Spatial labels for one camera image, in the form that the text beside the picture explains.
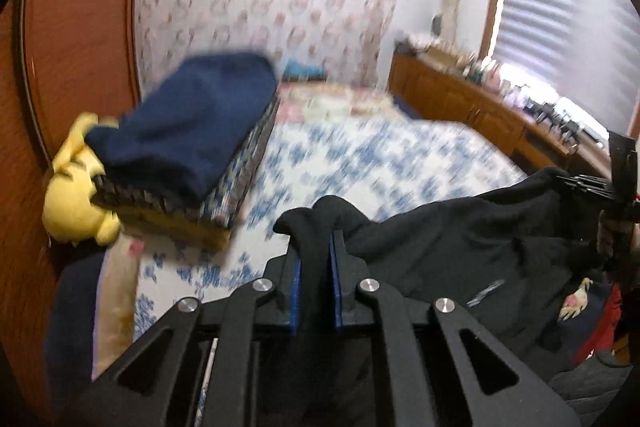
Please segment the patterned folded cushion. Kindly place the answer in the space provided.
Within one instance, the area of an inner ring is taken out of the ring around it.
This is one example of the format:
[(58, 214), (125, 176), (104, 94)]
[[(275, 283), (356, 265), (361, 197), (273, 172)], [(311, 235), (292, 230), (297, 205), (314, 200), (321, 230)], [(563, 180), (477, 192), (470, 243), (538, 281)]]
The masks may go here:
[(198, 205), (180, 207), (164, 196), (115, 183), (104, 174), (93, 178), (96, 193), (91, 202), (116, 213), (128, 228), (169, 236), (212, 251), (226, 248), (264, 158), (279, 104), (275, 96), (234, 153), (217, 185)]

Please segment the blue item in box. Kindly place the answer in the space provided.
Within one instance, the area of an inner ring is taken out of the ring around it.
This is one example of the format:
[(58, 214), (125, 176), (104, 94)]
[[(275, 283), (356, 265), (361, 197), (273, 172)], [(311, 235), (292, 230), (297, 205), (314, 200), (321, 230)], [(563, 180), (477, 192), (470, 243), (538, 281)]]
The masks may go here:
[(289, 60), (282, 74), (282, 80), (284, 82), (321, 82), (326, 81), (326, 72), (321, 66)]

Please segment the wooden sideboard cabinet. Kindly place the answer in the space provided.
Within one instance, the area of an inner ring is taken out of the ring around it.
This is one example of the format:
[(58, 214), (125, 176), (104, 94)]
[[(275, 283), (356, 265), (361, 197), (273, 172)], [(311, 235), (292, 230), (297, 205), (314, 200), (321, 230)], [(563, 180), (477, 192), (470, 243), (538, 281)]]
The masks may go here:
[(559, 167), (570, 174), (611, 176), (611, 163), (585, 140), (569, 146), (548, 124), (512, 108), (497, 95), (448, 72), (431, 68), (419, 57), (393, 55), (388, 89), (414, 115), (423, 119), (455, 121), (483, 135), (527, 173)]

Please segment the blue floral white bedsheet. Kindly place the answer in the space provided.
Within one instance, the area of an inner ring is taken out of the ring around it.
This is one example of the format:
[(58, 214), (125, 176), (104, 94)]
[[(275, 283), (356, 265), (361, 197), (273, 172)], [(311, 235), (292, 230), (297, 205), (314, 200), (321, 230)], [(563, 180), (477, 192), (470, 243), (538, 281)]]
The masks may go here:
[(134, 304), (141, 336), (177, 300), (210, 301), (257, 279), (285, 253), (273, 233), (286, 210), (340, 196), (382, 221), (428, 202), (482, 194), (524, 179), (524, 171), (476, 131), (457, 122), (345, 119), (277, 124), (223, 251), (146, 234)]

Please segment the folded navy blue garment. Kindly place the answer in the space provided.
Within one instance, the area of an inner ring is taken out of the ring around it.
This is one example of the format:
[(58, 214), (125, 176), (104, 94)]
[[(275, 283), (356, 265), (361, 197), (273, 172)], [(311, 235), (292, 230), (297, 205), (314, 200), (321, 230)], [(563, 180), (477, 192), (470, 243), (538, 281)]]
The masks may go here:
[(85, 142), (108, 179), (194, 206), (265, 114), (277, 84), (259, 53), (191, 56), (116, 128), (93, 127)]

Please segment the wooden louvered wardrobe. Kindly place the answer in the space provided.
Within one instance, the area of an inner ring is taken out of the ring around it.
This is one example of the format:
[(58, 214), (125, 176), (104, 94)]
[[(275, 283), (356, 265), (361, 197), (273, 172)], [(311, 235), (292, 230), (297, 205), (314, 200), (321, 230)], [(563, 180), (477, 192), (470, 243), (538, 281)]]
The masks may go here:
[(51, 416), (43, 343), (58, 268), (41, 224), (52, 159), (84, 110), (139, 101), (134, 0), (1, 0), (1, 420)]

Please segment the pink floral cream blanket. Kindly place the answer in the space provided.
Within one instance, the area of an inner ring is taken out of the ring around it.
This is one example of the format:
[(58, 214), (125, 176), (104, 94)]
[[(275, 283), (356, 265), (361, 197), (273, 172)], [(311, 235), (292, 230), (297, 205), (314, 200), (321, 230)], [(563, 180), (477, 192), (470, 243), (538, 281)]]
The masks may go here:
[(286, 82), (279, 87), (278, 124), (349, 118), (408, 120), (386, 92), (325, 82)]

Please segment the striped window blind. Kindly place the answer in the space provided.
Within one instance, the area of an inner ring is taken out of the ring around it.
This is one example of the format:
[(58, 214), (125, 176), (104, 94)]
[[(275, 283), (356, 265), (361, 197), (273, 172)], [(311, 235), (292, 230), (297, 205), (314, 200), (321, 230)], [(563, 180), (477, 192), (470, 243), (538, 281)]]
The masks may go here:
[(628, 130), (639, 96), (631, 0), (498, 0), (489, 54), (548, 84), (600, 126)]

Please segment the black garment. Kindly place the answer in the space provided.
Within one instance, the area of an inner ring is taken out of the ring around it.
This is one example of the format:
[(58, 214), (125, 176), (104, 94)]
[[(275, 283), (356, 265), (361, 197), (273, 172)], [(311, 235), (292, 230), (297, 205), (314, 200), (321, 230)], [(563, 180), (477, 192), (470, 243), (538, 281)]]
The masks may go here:
[(401, 295), (454, 299), (542, 379), (612, 343), (620, 292), (601, 269), (597, 213), (559, 169), (475, 197), (432, 202), (382, 222), (336, 196), (288, 210), (274, 231), (302, 260), (302, 325), (328, 304), (330, 239)]

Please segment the yellow plush toy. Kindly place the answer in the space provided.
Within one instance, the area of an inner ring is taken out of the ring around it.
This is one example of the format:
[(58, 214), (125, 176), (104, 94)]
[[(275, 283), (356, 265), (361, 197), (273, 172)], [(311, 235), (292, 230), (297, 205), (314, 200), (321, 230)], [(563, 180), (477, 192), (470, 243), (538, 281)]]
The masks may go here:
[(58, 243), (94, 239), (98, 245), (113, 244), (120, 221), (111, 210), (93, 205), (94, 176), (102, 176), (104, 167), (85, 142), (86, 134), (98, 124), (116, 127), (113, 118), (100, 119), (93, 113), (81, 113), (70, 127), (66, 140), (52, 160), (52, 176), (44, 194), (42, 224)]

